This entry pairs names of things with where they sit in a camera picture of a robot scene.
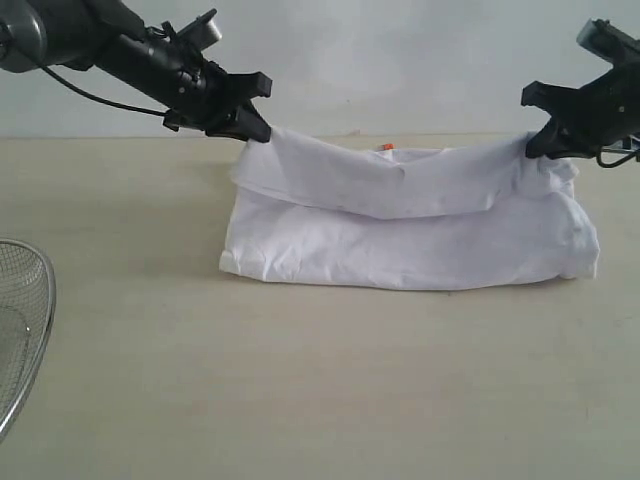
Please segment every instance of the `beige table surface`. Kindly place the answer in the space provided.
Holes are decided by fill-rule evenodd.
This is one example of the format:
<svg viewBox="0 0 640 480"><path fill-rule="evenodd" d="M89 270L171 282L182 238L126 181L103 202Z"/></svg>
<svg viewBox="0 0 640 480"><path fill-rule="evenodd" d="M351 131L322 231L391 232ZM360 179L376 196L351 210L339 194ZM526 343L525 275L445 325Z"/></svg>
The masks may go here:
<svg viewBox="0 0 640 480"><path fill-rule="evenodd" d="M640 478L640 166L580 163L597 281L401 293L218 272L239 150L0 142L0 236L59 282L2 480Z"/></svg>

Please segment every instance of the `cable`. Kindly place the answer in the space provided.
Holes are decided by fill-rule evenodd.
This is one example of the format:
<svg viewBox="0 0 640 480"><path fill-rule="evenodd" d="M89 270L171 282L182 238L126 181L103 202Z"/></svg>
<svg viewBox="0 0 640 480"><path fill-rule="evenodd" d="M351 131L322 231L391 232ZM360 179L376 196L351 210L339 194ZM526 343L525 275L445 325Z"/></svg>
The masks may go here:
<svg viewBox="0 0 640 480"><path fill-rule="evenodd" d="M34 65L36 65L44 73L49 75L51 78L53 78L57 82L61 83L62 85L67 87L72 92L83 96L84 98L87 98L87 99L92 100L94 102L100 103L102 105L106 105L108 107L117 108L117 109L120 109L120 110L126 110L128 112L142 113L144 115L151 115L151 116L154 116L154 117L164 117L165 116L164 112L160 112L158 110L149 110L147 108L134 107L132 105L126 105L124 103L113 102L111 100L107 100L106 98L98 97L97 95L94 95L94 94L89 93L89 92L87 92L85 90L82 90L81 88L76 87L73 83L71 83L68 80L65 80L64 78L62 78L60 75L58 75L56 72L51 70L46 65L43 65L40 61L38 61L35 58L33 58L33 56L31 54L27 53L24 49L20 48L16 44L16 42L12 42L11 46L13 48L15 48L24 57L26 57L28 60L30 60Z"/></svg>
<svg viewBox="0 0 640 480"><path fill-rule="evenodd" d="M635 152L632 152L629 155L627 155L626 157L622 157L620 160L615 161L613 163L605 163L604 160L602 160L602 150L600 150L598 152L598 155L596 156L596 159L598 161L598 165L600 167L602 167L602 168L617 168L617 167L620 167L621 165L624 165L628 161L633 160L636 157L640 161L640 148L638 150L636 150Z"/></svg>

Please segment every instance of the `folded cloth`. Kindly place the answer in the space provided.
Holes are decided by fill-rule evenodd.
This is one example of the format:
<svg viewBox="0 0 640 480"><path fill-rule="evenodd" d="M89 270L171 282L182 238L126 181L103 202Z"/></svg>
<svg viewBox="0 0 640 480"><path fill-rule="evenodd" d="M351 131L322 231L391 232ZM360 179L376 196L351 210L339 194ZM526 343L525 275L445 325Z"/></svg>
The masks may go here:
<svg viewBox="0 0 640 480"><path fill-rule="evenodd" d="M264 282L464 290L593 278L595 227L569 160L528 135L483 146L352 151L275 128L249 142L221 270Z"/></svg>

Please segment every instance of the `wire mesh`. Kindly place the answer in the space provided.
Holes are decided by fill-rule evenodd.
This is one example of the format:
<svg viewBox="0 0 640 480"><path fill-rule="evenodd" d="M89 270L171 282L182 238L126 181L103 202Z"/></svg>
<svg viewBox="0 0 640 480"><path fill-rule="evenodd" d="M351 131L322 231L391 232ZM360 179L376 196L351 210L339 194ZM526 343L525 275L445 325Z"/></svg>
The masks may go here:
<svg viewBox="0 0 640 480"><path fill-rule="evenodd" d="M0 239L0 441L35 380L54 308L55 281L46 256Z"/></svg>

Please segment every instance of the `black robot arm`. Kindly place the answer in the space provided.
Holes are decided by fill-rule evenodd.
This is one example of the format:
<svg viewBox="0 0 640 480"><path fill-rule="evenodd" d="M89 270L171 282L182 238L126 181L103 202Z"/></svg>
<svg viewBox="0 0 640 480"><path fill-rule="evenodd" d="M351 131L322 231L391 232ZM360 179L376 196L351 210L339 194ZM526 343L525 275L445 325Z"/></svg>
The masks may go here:
<svg viewBox="0 0 640 480"><path fill-rule="evenodd" d="M590 21L578 43L608 61L613 68L580 89L534 82L524 89L523 106L536 106L551 115L545 128L527 146L537 158L598 158L600 166L640 161L640 41L604 20ZM623 153L604 163L602 152Z"/></svg>
<svg viewBox="0 0 640 480"><path fill-rule="evenodd" d="M168 107L164 125L174 131L268 142L271 128L252 99L271 95L271 79L229 74L202 55L222 38L215 15L176 32L169 22L145 26L120 0L0 0L0 68L96 66Z"/></svg>

